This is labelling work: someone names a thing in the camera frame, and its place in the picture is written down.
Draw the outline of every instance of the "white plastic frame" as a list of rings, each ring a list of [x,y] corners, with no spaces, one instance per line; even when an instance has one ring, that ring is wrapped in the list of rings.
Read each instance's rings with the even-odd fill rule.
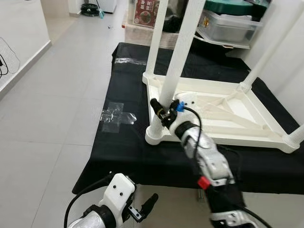
[[[301,1],[289,25],[285,27],[282,36],[271,44],[255,68],[240,84],[180,78],[205,1],[189,1],[166,77],[154,74],[168,6],[168,0],[160,1],[147,68],[142,77],[142,81],[147,85],[148,102],[156,98],[165,109],[168,109],[175,93],[196,92],[197,111],[200,112],[203,123],[205,122],[204,131],[216,143],[278,148],[286,153],[292,153],[304,140],[304,125],[288,135],[251,91],[251,85],[300,18],[304,10],[304,0]],[[169,131],[162,127],[150,105],[149,117],[151,125],[147,128],[145,136],[149,144],[178,141],[176,136],[170,135]]]

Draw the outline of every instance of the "plastic storage box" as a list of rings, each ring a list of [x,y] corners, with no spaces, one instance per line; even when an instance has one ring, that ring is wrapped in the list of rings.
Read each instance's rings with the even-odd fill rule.
[[[242,42],[245,39],[250,41],[262,25],[261,22],[251,21],[251,16],[218,15],[203,10],[198,33],[212,40]]]

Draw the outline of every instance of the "clear tape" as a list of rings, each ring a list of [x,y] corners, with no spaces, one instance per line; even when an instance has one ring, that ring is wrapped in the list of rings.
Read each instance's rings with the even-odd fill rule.
[[[136,119],[133,113],[124,113],[124,104],[110,102],[108,109],[103,110],[100,121],[104,122],[102,132],[119,133],[120,124],[134,124]]]
[[[114,63],[132,63],[136,65],[147,65],[146,61],[137,60],[134,58],[116,58]]]

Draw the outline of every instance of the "black table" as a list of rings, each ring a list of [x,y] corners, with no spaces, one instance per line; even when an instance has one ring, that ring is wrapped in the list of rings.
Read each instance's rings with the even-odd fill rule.
[[[227,58],[223,52],[213,51],[206,47],[204,57],[194,48],[188,55],[182,77],[234,83],[244,80],[248,68],[242,60]],[[148,53],[148,47],[125,43],[120,43],[113,53],[112,77],[104,109],[108,108],[109,102],[123,103],[123,111],[134,113],[137,121],[134,125],[121,124],[119,133],[103,132],[104,123],[99,123],[91,157],[74,186],[74,194],[109,171],[122,172],[134,182],[144,185],[197,187],[189,161],[179,143],[161,142],[151,146],[144,139],[149,115],[142,74]],[[156,74],[166,74],[171,55],[171,50],[159,50]],[[131,58],[136,62],[115,63],[118,58]],[[254,82],[252,90],[287,133],[299,126],[261,79]],[[304,194],[304,143],[292,154],[269,148],[226,147],[242,155],[242,191]],[[219,148],[219,151],[227,158],[235,173],[239,158],[225,149]]]

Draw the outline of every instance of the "blue connector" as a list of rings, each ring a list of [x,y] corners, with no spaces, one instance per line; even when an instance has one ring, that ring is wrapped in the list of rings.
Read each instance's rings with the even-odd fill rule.
[[[180,102],[179,105],[176,108],[176,111],[178,111],[178,112],[184,112],[184,106],[185,106],[185,103],[183,101]]]

